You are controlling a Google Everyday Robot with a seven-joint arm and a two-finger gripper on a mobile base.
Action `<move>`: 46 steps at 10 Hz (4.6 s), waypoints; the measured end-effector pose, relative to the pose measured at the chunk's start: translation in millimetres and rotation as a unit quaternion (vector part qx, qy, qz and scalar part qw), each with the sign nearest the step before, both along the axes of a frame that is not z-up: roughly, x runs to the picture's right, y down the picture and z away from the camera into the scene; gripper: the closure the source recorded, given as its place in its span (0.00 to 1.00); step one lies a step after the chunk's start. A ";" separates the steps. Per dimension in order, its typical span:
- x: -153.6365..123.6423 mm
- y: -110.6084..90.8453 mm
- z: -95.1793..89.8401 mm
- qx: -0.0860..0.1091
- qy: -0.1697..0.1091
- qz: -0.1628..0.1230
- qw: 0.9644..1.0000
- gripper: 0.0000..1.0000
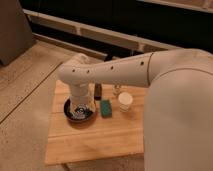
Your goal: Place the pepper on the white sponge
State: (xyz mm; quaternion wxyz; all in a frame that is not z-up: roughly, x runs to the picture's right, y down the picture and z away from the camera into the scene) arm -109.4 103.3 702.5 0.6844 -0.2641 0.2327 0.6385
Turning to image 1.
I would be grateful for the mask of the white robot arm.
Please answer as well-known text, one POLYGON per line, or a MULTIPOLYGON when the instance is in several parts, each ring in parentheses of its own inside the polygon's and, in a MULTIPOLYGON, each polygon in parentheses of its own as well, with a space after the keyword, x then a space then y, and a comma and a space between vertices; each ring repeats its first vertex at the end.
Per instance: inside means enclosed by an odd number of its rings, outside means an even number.
POLYGON ((145 171, 213 171, 213 54, 175 49, 91 64, 77 54, 59 68, 72 103, 90 83, 146 87, 145 171))

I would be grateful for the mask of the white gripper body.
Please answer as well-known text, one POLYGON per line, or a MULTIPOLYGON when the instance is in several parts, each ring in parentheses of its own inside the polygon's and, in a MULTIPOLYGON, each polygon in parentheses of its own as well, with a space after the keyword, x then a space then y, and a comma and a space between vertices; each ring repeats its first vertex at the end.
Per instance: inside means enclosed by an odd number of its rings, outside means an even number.
POLYGON ((70 100, 72 103, 89 104, 94 101, 92 93, 88 84, 71 85, 70 86, 70 100))

